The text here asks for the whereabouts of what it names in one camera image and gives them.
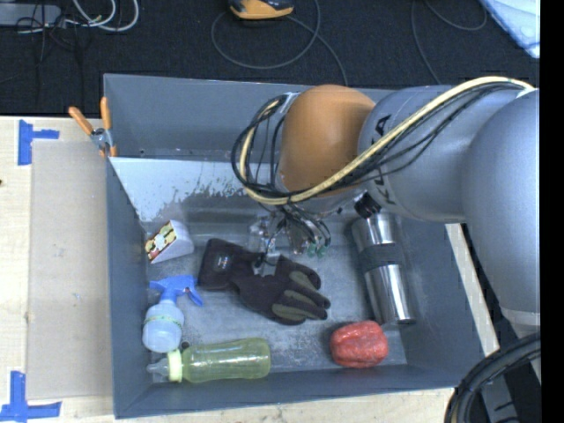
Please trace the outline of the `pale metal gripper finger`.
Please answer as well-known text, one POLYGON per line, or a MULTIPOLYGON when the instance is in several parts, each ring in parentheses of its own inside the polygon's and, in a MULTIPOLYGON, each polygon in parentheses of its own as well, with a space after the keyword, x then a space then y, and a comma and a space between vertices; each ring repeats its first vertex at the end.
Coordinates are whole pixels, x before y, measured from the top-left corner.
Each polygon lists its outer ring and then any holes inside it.
POLYGON ((261 254, 256 273, 261 276, 273 275, 278 263, 279 252, 277 250, 268 250, 261 254))
POLYGON ((268 249, 270 244, 270 220, 258 219, 249 226, 249 249, 268 249))

